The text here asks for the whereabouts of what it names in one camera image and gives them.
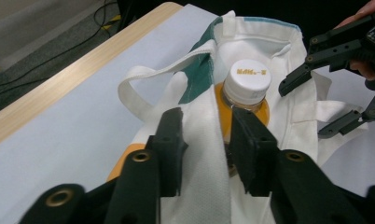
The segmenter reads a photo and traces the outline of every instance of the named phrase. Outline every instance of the brass screw hole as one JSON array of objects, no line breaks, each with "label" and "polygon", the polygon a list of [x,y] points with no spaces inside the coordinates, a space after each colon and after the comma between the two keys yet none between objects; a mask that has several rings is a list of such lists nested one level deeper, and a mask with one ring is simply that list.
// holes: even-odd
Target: brass screw hole
[{"label": "brass screw hole", "polygon": [[65,203],[68,203],[74,192],[71,189],[60,189],[57,192],[54,192],[46,199],[46,205],[49,207],[58,207]]},{"label": "brass screw hole", "polygon": [[301,154],[298,153],[298,152],[288,152],[288,153],[286,153],[286,157],[287,157],[290,161],[304,161],[304,157],[303,157],[303,155],[301,155]]},{"label": "brass screw hole", "polygon": [[148,161],[149,159],[150,155],[147,152],[141,152],[132,157],[132,160],[137,162]]}]

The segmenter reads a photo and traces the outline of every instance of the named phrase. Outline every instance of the white tote bag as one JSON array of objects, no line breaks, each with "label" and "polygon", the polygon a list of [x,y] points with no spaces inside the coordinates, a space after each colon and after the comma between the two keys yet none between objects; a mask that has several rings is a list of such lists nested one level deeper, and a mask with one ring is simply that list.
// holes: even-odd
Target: white tote bag
[{"label": "white tote bag", "polygon": [[[312,74],[314,79],[285,97],[279,83],[304,62],[306,50],[300,29],[293,24],[265,18],[236,17],[230,12],[213,21],[192,51],[163,69],[132,68],[118,87],[121,102],[144,122],[131,147],[118,162],[110,178],[119,174],[125,155],[143,148],[155,134],[162,113],[181,107],[183,135],[188,144],[183,159],[181,195],[161,198],[161,223],[273,223],[269,198],[244,194],[236,175],[229,178],[215,84],[222,82],[231,65],[241,59],[265,64],[272,77],[266,99],[270,107],[269,130],[278,148],[296,149],[323,164],[342,144],[359,135],[337,135],[318,140],[317,120],[329,122],[349,112],[352,105],[329,102],[330,81]],[[140,78],[174,73],[156,105],[149,104],[131,82]]]}]

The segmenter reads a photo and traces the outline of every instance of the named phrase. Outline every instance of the bottle cap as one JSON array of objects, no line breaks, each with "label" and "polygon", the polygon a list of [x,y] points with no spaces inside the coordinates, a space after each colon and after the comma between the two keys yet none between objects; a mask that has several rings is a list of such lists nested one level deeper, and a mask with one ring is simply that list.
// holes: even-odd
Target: bottle cap
[{"label": "bottle cap", "polygon": [[236,103],[255,105],[263,100],[270,83],[270,71],[263,63],[244,59],[231,66],[224,92]]}]

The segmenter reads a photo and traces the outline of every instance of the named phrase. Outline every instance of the human hand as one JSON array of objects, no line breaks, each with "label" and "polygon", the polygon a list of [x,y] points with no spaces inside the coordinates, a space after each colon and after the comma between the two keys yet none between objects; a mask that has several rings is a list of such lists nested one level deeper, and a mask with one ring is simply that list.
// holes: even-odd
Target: human hand
[{"label": "human hand", "polygon": [[[335,27],[339,28],[345,24],[348,24],[352,21],[357,21],[367,15],[370,15],[375,12],[375,0],[371,0],[367,2],[363,7],[361,7],[355,15],[345,19],[342,21],[338,26]],[[375,71],[370,66],[369,62],[362,62],[358,60],[350,60],[350,69],[351,70],[358,70],[359,73],[365,77],[367,80],[372,81],[375,79]]]}]

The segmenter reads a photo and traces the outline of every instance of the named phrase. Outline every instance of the green stripe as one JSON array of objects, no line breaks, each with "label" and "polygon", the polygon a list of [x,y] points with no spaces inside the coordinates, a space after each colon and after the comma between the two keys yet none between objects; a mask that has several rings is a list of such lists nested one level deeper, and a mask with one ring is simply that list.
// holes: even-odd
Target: green stripe
[{"label": "green stripe", "polygon": [[[206,43],[208,40],[215,40],[214,27],[222,22],[223,19],[218,17],[214,20],[202,35],[192,50]],[[191,65],[182,70],[187,75],[187,89],[179,101],[179,104],[188,104],[196,99],[203,92],[207,91],[214,84],[214,62],[209,54],[199,56]]]}]

